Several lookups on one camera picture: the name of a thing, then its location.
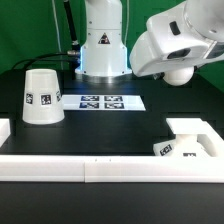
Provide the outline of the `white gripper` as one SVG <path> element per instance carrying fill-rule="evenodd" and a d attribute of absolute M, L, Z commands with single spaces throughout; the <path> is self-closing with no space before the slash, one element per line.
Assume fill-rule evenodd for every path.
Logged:
<path fill-rule="evenodd" d="M 216 44 L 214 40 L 192 33 L 174 35 L 172 32 L 154 34 L 146 31 L 131 51 L 130 64 L 138 77 L 194 68 L 206 61 Z"/>

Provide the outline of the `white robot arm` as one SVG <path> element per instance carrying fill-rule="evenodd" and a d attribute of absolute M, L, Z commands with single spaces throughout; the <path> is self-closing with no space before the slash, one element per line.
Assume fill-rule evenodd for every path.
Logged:
<path fill-rule="evenodd" d="M 121 40 L 120 0 L 85 0 L 87 37 L 80 77 L 111 82 L 123 76 L 161 75 L 170 85 L 187 83 L 194 70 L 224 60 L 224 0 L 184 0 L 151 16 L 128 50 Z"/>

